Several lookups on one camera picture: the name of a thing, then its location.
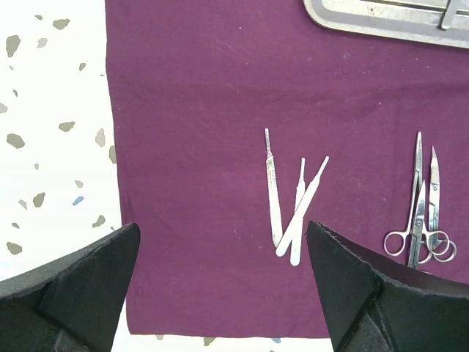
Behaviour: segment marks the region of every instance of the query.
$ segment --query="metal tray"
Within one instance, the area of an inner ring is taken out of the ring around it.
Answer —
[[[469,0],[304,0],[320,26],[469,48]]]

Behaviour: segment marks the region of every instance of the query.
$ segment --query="white floor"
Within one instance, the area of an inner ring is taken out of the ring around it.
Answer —
[[[0,36],[0,279],[6,279],[107,235],[120,226],[120,214],[104,0],[0,1]],[[241,349],[332,351],[328,339],[131,336],[125,311],[113,351]]]

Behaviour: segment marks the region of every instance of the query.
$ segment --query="purple cloth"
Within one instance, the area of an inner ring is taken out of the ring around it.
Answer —
[[[301,0],[106,11],[122,221],[142,235],[131,333],[327,337],[306,243],[297,268],[275,255],[264,128],[284,228],[300,158],[308,183],[329,155],[305,222],[381,254],[406,225],[422,130],[425,172],[432,144],[440,162],[440,226],[459,246],[422,269],[469,283],[467,51],[322,29]]]

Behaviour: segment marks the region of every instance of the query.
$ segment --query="metal instrument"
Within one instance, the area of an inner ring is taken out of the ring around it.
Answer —
[[[429,207],[428,207],[428,230],[435,231],[438,228],[440,218],[440,167],[438,166],[437,153],[435,148],[432,147],[432,161],[430,162],[430,185],[429,185]],[[429,238],[429,246],[436,249],[443,240],[439,239],[436,235]],[[453,241],[449,241],[451,247],[451,254],[446,258],[440,258],[429,254],[427,258],[421,263],[426,263],[434,257],[440,263],[450,262],[456,257],[457,247]]]
[[[322,27],[469,48],[468,0],[303,0]]]
[[[298,180],[298,186],[296,187],[295,195],[295,212],[298,209],[298,205],[301,202],[305,194],[305,158],[301,158],[301,168],[300,168],[300,179]],[[290,253],[290,264],[293,266],[298,266],[300,264],[300,255],[301,255],[301,236],[303,234],[303,217],[301,221],[298,221],[295,234],[292,239],[292,251]]]
[[[432,153],[432,166],[432,178],[430,180],[430,183],[432,184],[432,187],[434,185],[437,185],[435,190],[439,191],[439,169],[437,167],[436,153],[434,150]],[[438,230],[435,226],[435,219],[437,219],[439,216],[439,196],[439,192],[433,194],[430,193],[429,212],[432,214],[432,220],[430,223],[432,225],[432,229],[427,230],[425,225],[425,182],[422,180],[422,140],[421,132],[418,132],[416,142],[416,154],[414,158],[412,194],[410,197],[410,209],[409,217],[407,220],[407,227],[405,231],[391,231],[385,236],[384,250],[387,254],[391,256],[400,255],[406,247],[406,240],[407,236],[409,235],[412,236],[412,239],[410,242],[410,251],[407,265],[411,268],[417,268],[418,264],[426,263],[432,257],[437,260],[440,259],[438,257],[444,255],[449,250],[450,246],[454,246],[453,253],[455,253],[456,246],[452,244],[452,241],[449,240],[448,235],[445,232]],[[402,239],[402,245],[396,252],[391,252],[388,249],[388,239],[394,236],[399,236]],[[419,261],[418,257],[420,255],[422,243],[426,244],[429,254],[422,261]],[[436,252],[437,247],[439,247],[442,243],[445,243],[444,250]]]
[[[281,226],[280,201],[278,200],[276,165],[273,160],[272,151],[270,150],[268,128],[265,129],[265,144],[267,146],[265,167],[267,169],[267,187],[269,191],[270,226],[272,227],[273,244],[277,247],[283,235],[283,229]]]
[[[317,172],[314,179],[309,183],[308,188],[303,195],[303,198],[298,205],[295,214],[292,217],[291,222],[288,225],[287,231],[284,233],[280,243],[277,246],[276,254],[278,257],[283,257],[288,250],[290,243],[292,242],[295,234],[298,233],[298,224],[303,223],[303,217],[305,216],[308,206],[313,200],[314,194],[316,193],[317,187],[320,185],[321,174],[324,171],[326,164],[329,161],[329,157],[326,156],[320,170]]]

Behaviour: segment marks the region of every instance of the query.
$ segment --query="surgical scissors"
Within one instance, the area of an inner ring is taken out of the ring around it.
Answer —
[[[428,230],[434,231],[438,228],[440,218],[440,167],[438,166],[437,153],[432,147],[432,161],[430,162],[430,184],[429,184],[429,207],[428,207]],[[430,236],[429,245],[432,249],[436,249],[443,240],[437,236]],[[453,241],[449,241],[451,246],[451,254],[443,259],[434,256],[431,253],[425,258],[421,264],[428,262],[432,257],[440,263],[451,262],[456,257],[457,247]]]
[[[410,198],[410,209],[409,209],[409,218],[407,220],[407,227],[405,231],[391,231],[384,238],[384,250],[390,256],[400,255],[405,247],[406,240],[409,235],[412,236],[410,243],[410,254],[408,265],[412,268],[417,268],[418,264],[426,263],[430,257],[441,256],[445,254],[450,247],[450,240],[448,235],[440,230],[428,231],[425,225],[425,182],[422,181],[422,141],[421,141],[421,132],[417,134],[417,143],[416,143],[416,154],[414,158],[414,170],[413,170],[413,181],[412,181],[412,194]],[[418,199],[416,202],[416,192],[418,191]],[[430,245],[430,238],[437,238],[438,234],[444,236],[444,240],[437,240],[437,245],[442,242],[446,242],[445,249],[442,252],[436,252],[435,249],[437,246]],[[399,236],[402,239],[402,245],[396,252],[391,252],[388,249],[388,239],[393,236]],[[418,261],[418,256],[420,255],[420,247],[422,242],[422,236],[425,237],[424,243],[429,250],[429,255],[422,260]]]

